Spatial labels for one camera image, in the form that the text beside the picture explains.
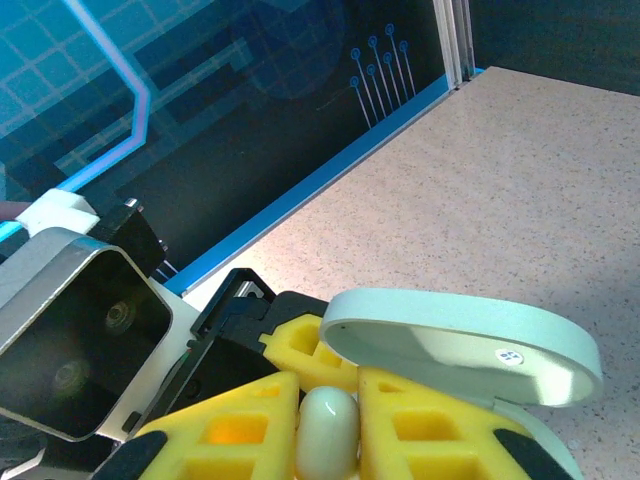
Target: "black plastic part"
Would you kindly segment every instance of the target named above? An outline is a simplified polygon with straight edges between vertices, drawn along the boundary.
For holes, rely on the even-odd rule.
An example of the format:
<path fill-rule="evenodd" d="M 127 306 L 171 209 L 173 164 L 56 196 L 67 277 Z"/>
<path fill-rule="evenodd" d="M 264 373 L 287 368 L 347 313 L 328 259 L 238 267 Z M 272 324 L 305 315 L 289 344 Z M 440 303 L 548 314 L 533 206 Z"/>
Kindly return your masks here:
<path fill-rule="evenodd" d="M 0 423 L 0 474 L 43 452 L 37 464 L 19 474 L 21 480 L 86 479 L 113 450 L 113 441 L 99 436 L 72 443 L 10 419 Z"/>
<path fill-rule="evenodd" d="M 142 418 L 142 414 L 139 412 L 131 412 L 131 415 L 127 417 L 124 424 L 122 425 L 122 431 L 125 433 L 131 433 L 133 428 L 138 424 Z"/>
<path fill-rule="evenodd" d="M 214 324 L 225 316 L 229 303 L 237 300 L 238 292 L 246 283 L 253 283 L 262 291 L 262 300 L 271 304 L 276 294 L 266 283 L 250 268 L 234 268 L 229 272 L 220 288 L 213 295 L 202 313 L 198 316 L 191 333 L 198 339 L 203 339 L 214 328 Z"/>
<path fill-rule="evenodd" d="M 237 284 L 225 284 L 227 289 L 237 292 Z M 204 339 L 191 342 L 189 355 L 167 376 L 138 426 L 278 371 L 261 353 L 219 336 L 229 322 L 259 322 L 269 309 L 268 301 L 264 297 L 216 295 L 211 302 L 222 300 L 225 301 L 221 308 L 209 305 L 205 309 L 210 312 L 206 317 L 209 333 Z"/>
<path fill-rule="evenodd" d="M 167 413 L 175 412 L 247 383 L 277 373 L 262 355 L 241 345 L 217 339 Z"/>
<path fill-rule="evenodd" d="M 170 325 L 122 254 L 101 252 L 0 355 L 0 406 L 70 441 L 89 438 Z"/>
<path fill-rule="evenodd" d="M 0 476 L 35 458 L 46 444 L 44 433 L 10 418 L 0 417 Z"/>
<path fill-rule="evenodd" d="M 263 319 L 256 322 L 238 317 L 223 326 L 220 336 L 262 354 L 266 348 L 259 340 L 263 333 L 272 335 L 277 327 L 302 315 L 322 317 L 328 305 L 327 302 L 300 293 L 283 292 L 276 296 Z"/>
<path fill-rule="evenodd" d="M 495 430 L 493 434 L 531 480 L 573 480 L 533 438 L 507 429 Z"/>
<path fill-rule="evenodd" d="M 147 277 L 166 259 L 160 240 L 135 206 L 112 208 L 87 235 L 122 248 Z"/>
<path fill-rule="evenodd" d="M 122 445 L 91 477 L 93 480 L 138 480 L 167 443 L 164 432 L 149 432 Z"/>

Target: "blue glowing line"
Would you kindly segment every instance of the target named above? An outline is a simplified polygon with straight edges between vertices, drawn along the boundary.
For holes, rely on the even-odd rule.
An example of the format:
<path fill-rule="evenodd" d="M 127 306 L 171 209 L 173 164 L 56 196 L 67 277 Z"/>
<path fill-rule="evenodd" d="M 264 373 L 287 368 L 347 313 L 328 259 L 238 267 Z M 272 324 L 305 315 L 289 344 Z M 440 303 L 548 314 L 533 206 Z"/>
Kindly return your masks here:
<path fill-rule="evenodd" d="M 411 65 L 409 65 L 409 56 L 407 50 L 409 49 L 409 42 L 403 40 L 398 45 L 400 51 L 404 54 L 404 61 L 407 64 L 407 73 L 409 74 L 409 81 L 411 82 L 411 90 L 413 90 L 413 96 L 416 96 L 416 86 L 413 84 L 413 75 L 411 75 Z"/>
<path fill-rule="evenodd" d="M 360 101 L 360 106 L 362 107 L 362 113 L 364 113 L 364 118 L 367 119 L 367 125 L 369 125 L 369 130 L 371 130 L 371 121 L 369 120 L 369 115 L 367 115 L 367 109 L 364 106 L 364 102 L 362 101 L 362 95 L 360 95 L 360 89 L 358 85 L 360 84 L 360 79 L 358 77 L 351 77 L 351 81 L 349 85 L 353 87 L 358 95 L 358 100 Z"/>
<path fill-rule="evenodd" d="M 360 72 L 360 77 L 362 78 L 362 84 L 364 85 L 364 90 L 367 92 L 367 97 L 369 98 L 369 103 L 371 104 L 371 109 L 373 110 L 373 115 L 376 117 L 376 123 L 380 121 L 378 118 L 378 112 L 376 112 L 376 107 L 373 104 L 373 99 L 371 98 L 371 92 L 369 91 L 369 85 L 367 85 L 367 80 L 364 78 L 364 72 L 362 71 L 362 65 L 360 65 L 360 49 L 353 48 L 351 49 L 351 58 L 356 61 L 358 64 L 358 71 Z"/>
<path fill-rule="evenodd" d="M 393 75 L 393 65 L 391 65 L 391 57 L 391 52 L 386 52 L 382 56 L 382 61 L 389 67 L 389 75 L 391 75 L 393 89 L 396 91 L 396 98 L 398 99 L 398 108 L 400 108 L 402 106 L 402 101 L 400 100 L 400 93 L 398 93 L 398 84 L 396 83 L 396 77 Z"/>
<path fill-rule="evenodd" d="M 367 73 L 371 75 L 371 80 L 373 80 L 373 86 L 376 88 L 376 94 L 378 95 L 378 101 L 380 102 L 380 108 L 382 109 L 382 114 L 384 118 L 387 118 L 387 112 L 384 108 L 384 104 L 382 103 L 382 97 L 380 96 L 380 89 L 378 88 L 378 82 L 376 82 L 376 67 L 373 64 L 370 64 L 367 67 Z"/>
<path fill-rule="evenodd" d="M 387 99 L 389 100 L 389 108 L 390 112 L 393 112 L 393 102 L 391 101 L 391 94 L 389 93 L 389 87 L 387 86 L 387 80 L 384 78 L 384 70 L 382 69 L 382 64 L 380 63 L 380 55 L 378 55 L 378 37 L 370 36 L 369 37 L 369 46 L 373 49 L 373 53 L 376 55 L 376 62 L 378 62 L 378 70 L 380 71 L 380 77 L 382 78 L 382 83 L 384 85 L 384 89 L 387 92 Z"/>
<path fill-rule="evenodd" d="M 396 48 L 396 41 L 393 38 L 394 30 L 395 30 L 395 27 L 393 26 L 392 23 L 390 23 L 389 25 L 387 25 L 387 27 L 385 29 L 385 33 L 391 39 L 391 46 L 393 47 L 393 53 L 394 53 L 394 55 L 396 57 L 396 64 L 398 65 L 398 73 L 400 74 L 400 80 L 402 81 L 402 88 L 404 89 L 404 96 L 407 99 L 407 101 L 409 101 L 409 94 L 407 93 L 407 84 L 404 83 L 404 74 L 402 73 L 402 67 L 400 66 L 400 57 L 398 56 L 398 49 Z"/>
<path fill-rule="evenodd" d="M 79 172 L 58 185 L 58 188 L 75 192 L 105 170 L 113 167 L 130 153 L 136 151 L 147 141 L 149 113 L 151 111 L 151 93 L 142 79 L 136 74 L 127 59 L 113 43 L 80 0 L 62 0 L 80 25 L 93 39 L 107 60 L 113 66 L 124 83 L 135 95 L 131 135 L 102 156 L 91 162 Z M 0 241 L 13 235 L 21 226 L 17 222 L 5 222 L 0 225 Z"/>

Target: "glass panel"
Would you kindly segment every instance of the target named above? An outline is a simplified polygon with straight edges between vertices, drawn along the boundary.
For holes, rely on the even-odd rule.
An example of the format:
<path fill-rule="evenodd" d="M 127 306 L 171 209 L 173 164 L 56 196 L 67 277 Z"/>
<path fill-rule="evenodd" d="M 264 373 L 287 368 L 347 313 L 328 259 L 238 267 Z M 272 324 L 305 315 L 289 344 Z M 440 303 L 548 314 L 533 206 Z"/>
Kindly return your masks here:
<path fill-rule="evenodd" d="M 446 92 L 423 0 L 3 0 L 0 55 L 0 199 L 138 198 L 178 268 Z"/>
<path fill-rule="evenodd" d="M 469 0 L 455 0 L 452 5 L 456 24 L 456 40 L 460 53 L 461 75 L 464 81 L 469 81 L 476 74 Z"/>

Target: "open case lid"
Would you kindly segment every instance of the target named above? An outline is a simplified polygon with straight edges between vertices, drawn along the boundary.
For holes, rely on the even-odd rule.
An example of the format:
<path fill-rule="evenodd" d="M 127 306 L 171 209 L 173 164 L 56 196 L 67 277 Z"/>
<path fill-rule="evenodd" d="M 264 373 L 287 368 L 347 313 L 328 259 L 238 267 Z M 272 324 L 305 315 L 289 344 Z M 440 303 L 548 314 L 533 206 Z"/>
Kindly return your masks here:
<path fill-rule="evenodd" d="M 491 406 L 568 406 L 602 391 L 585 330 L 539 308 L 481 297 L 357 289 L 337 295 L 320 338 L 357 365 Z"/>

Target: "grid pattern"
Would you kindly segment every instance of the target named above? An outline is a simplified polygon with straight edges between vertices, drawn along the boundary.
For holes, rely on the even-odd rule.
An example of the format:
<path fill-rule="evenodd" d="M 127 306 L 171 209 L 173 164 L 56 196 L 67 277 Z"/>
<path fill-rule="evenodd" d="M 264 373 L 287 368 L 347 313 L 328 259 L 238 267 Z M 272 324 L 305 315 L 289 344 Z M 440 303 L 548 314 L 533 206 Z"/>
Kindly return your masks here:
<path fill-rule="evenodd" d="M 172 24 L 183 21 L 208 2 L 87 0 L 85 3 L 126 52 L 162 35 Z M 0 51 L 6 60 L 0 65 L 0 143 L 1 160 L 9 171 L 4 168 L 0 173 L 0 193 L 2 198 L 25 200 L 73 175 L 96 158 L 91 152 L 130 131 L 131 107 L 91 135 L 83 134 L 82 127 L 76 125 L 73 134 L 85 142 L 62 151 L 64 147 L 56 140 L 57 136 L 68 133 L 74 120 L 76 124 L 85 120 L 92 107 L 108 107 L 113 100 L 112 92 L 98 88 L 99 95 L 88 98 L 84 105 L 76 105 L 74 120 L 67 123 L 52 124 L 42 117 L 54 106 L 56 117 L 64 113 L 63 104 L 69 95 L 108 72 L 108 62 L 59 0 L 3 0 L 2 13 Z M 115 81 L 116 85 L 122 85 L 119 79 Z M 49 161 L 35 161 L 33 156 L 43 148 Z M 23 188 L 25 182 L 30 188 Z"/>
<path fill-rule="evenodd" d="M 3 188 L 4 196 L 11 191 L 12 199 L 27 199 L 126 138 L 133 100 L 63 2 L 3 1 Z M 113 190 L 239 105 L 259 108 L 264 99 L 246 88 L 246 76 L 259 91 L 282 99 L 321 86 L 339 59 L 345 29 L 339 0 L 84 3 L 153 99 L 150 126 L 157 138 L 127 158 L 125 172 L 108 182 Z"/>

